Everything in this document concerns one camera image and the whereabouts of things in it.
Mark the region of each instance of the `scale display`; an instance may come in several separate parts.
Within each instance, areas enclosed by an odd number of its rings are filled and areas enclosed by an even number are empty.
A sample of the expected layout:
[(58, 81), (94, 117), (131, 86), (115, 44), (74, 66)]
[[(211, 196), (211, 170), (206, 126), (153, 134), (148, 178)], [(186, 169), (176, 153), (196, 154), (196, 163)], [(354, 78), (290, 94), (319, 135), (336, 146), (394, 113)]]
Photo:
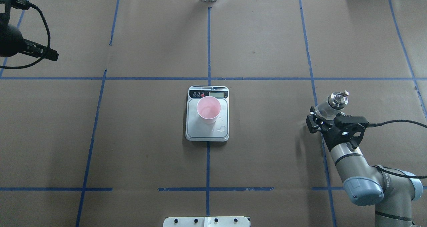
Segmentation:
[[(198, 101), (212, 96), (221, 104), (218, 119), (213, 124), (206, 124), (197, 113)], [(186, 109), (186, 131), (185, 137), (190, 141), (227, 141), (229, 133), (229, 89), (225, 86), (191, 86), (188, 89)]]

